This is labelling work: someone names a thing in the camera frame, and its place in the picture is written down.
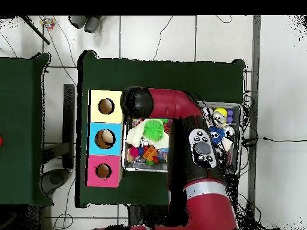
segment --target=gray container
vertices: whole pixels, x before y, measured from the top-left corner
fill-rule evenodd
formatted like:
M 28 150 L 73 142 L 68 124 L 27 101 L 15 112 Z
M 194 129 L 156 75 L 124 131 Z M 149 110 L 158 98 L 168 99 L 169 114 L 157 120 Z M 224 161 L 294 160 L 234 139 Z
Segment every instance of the gray container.
M 201 108 L 205 107 L 202 102 L 198 102 Z M 219 107 L 225 108 L 226 110 L 233 110 L 233 122 L 235 123 L 233 127 L 234 135 L 231 138 L 233 142 L 233 154 L 232 154 L 232 163 L 233 168 L 235 169 L 236 174 L 239 172 L 240 168 L 240 159 L 241 159 L 241 141 L 243 135 L 242 123 L 243 123 L 243 108 L 239 104 L 235 103 L 223 103 L 223 102 L 205 102 L 206 105 L 213 110 Z M 126 156 L 127 151 L 131 147 L 126 143 L 126 136 L 128 130 L 132 128 L 132 119 L 127 120 L 127 124 L 124 125 L 124 135 L 123 135 L 123 146 L 122 146 L 122 166 L 125 170 L 128 171 L 149 171 L 149 172 L 167 172 L 167 164 L 155 164 L 155 165 L 136 165 L 134 163 L 128 163 Z

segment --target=black stand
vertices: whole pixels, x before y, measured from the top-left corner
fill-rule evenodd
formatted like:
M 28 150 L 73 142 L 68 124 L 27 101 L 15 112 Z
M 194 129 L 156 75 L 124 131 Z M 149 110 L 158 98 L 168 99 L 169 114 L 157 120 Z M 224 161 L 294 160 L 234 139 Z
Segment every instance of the black stand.
M 64 84 L 62 143 L 44 147 L 43 164 L 62 156 L 63 168 L 74 167 L 74 108 L 75 87 Z
M 43 40 L 45 43 L 47 43 L 48 45 L 50 45 L 50 42 L 45 38 L 44 35 L 42 35 L 42 33 L 31 23 L 31 21 L 29 20 L 28 17 L 26 16 L 20 16 L 23 21 L 25 21 L 29 26 L 30 28 L 32 28 L 34 30 L 34 32 L 36 32 Z

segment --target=colorful box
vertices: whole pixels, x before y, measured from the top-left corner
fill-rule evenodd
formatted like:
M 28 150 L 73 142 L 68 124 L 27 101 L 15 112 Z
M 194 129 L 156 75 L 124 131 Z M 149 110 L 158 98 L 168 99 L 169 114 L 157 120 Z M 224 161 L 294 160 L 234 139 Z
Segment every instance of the colorful box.
M 111 169 L 108 178 L 99 178 L 96 168 L 106 164 Z M 89 155 L 87 168 L 87 187 L 118 187 L 122 178 L 121 157 L 113 155 Z
M 95 137 L 98 131 L 108 129 L 115 136 L 115 143 L 109 149 L 102 149 L 96 145 Z M 118 123 L 90 123 L 89 124 L 89 155 L 120 155 L 122 144 L 122 125 Z
M 122 178 L 123 115 L 120 106 L 121 94 L 121 91 L 89 90 L 89 129 L 87 129 L 89 157 L 86 161 L 85 186 L 118 187 Z M 100 102 L 106 102 L 106 99 L 108 99 L 109 105 L 112 106 L 111 112 L 108 113 L 106 113 L 105 108 L 100 107 Z M 107 144 L 106 140 L 100 138 L 99 147 L 95 142 L 95 138 L 97 133 L 102 136 L 106 134 L 102 130 L 109 130 L 115 141 L 112 144 Z M 97 173 L 97 167 L 102 164 L 104 166 L 101 166 L 100 169 L 104 168 L 104 171 L 103 174 L 99 174 Z
M 90 101 L 90 122 L 95 123 L 122 123 L 122 109 L 121 109 L 121 91 L 108 90 L 89 90 Z M 109 99 L 113 103 L 113 112 L 110 114 L 103 114 L 99 111 L 99 103 L 102 99 Z

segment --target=green tablecloth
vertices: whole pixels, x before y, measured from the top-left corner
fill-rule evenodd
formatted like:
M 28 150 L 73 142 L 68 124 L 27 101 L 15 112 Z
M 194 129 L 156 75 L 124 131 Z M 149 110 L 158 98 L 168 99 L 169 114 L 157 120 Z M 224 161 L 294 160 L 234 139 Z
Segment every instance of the green tablecloth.
M 244 61 L 157 62 L 97 59 L 93 51 L 79 57 L 77 97 L 76 205 L 168 204 L 166 174 L 124 171 L 118 188 L 85 187 L 88 90 L 124 90 L 130 86 L 158 87 L 196 92 L 203 101 L 242 104 Z
M 0 204 L 52 204 L 40 191 L 42 73 L 49 57 L 0 57 Z

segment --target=red robot arm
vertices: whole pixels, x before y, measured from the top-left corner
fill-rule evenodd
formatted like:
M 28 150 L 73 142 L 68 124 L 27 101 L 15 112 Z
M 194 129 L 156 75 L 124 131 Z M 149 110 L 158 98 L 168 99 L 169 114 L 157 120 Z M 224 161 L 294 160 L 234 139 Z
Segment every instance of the red robot arm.
M 124 116 L 132 118 L 174 119 L 167 160 L 169 210 L 175 209 L 176 214 L 177 207 L 182 208 L 177 206 L 178 196 L 183 196 L 187 221 L 185 225 L 152 230 L 235 230 L 210 132 L 191 96 L 179 90 L 130 87 L 122 94 L 121 107 Z

